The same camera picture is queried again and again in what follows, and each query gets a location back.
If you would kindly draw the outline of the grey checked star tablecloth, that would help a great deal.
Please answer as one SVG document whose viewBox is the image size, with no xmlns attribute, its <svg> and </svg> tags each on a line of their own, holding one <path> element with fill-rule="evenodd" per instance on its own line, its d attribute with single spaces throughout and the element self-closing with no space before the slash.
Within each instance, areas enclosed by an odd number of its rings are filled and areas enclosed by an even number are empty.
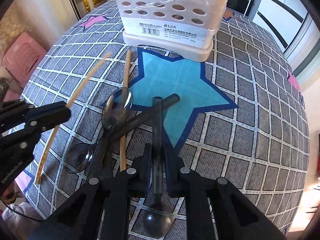
<svg viewBox="0 0 320 240">
<path fill-rule="evenodd" d="M 106 19 L 66 31 L 48 51 L 23 91 L 37 106 L 66 101 L 107 51 L 111 58 L 96 72 L 72 106 L 49 151 L 39 184 L 27 200 L 48 217 L 87 177 L 70 174 L 63 156 L 73 145 L 101 136 L 101 109 L 123 81 L 128 46 L 115 0 L 92 12 Z M 179 154 L 200 175 L 227 178 L 282 232 L 292 225 L 303 194 L 309 162 L 304 100 L 292 84 L 291 67 L 273 36 L 237 14 L 221 23 L 205 63 L 206 78 L 237 108 L 199 113 Z"/>
</svg>

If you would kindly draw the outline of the white plastic utensil holder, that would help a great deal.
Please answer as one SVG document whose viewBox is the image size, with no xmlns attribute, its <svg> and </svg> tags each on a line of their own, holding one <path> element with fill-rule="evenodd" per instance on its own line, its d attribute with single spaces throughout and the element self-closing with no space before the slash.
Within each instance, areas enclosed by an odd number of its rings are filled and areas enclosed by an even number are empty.
<svg viewBox="0 0 320 240">
<path fill-rule="evenodd" d="M 116 0 L 131 46 L 153 46 L 206 61 L 228 0 Z"/>
</svg>

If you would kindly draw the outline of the pink box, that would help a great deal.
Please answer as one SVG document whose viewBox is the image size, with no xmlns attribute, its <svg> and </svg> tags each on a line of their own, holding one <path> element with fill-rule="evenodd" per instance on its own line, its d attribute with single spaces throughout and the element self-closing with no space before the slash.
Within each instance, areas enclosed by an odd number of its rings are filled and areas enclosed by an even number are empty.
<svg viewBox="0 0 320 240">
<path fill-rule="evenodd" d="M 37 41 L 23 32 L 4 55 L 2 66 L 23 88 L 46 53 Z"/>
</svg>

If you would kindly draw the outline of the black handled steel spoon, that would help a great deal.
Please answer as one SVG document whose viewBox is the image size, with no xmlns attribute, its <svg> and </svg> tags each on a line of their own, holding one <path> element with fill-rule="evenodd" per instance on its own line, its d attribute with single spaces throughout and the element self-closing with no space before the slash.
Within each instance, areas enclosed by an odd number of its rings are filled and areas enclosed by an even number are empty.
<svg viewBox="0 0 320 240">
<path fill-rule="evenodd" d="M 158 111 L 152 118 L 152 196 L 154 198 L 151 209 L 165 211 L 162 202 L 164 185 L 164 148 L 163 148 L 163 103 L 160 96 L 153 98 L 152 105 Z M 144 229 L 153 238 L 162 238 L 171 229 L 172 219 L 167 215 L 160 215 L 146 211 L 144 215 Z"/>
</svg>

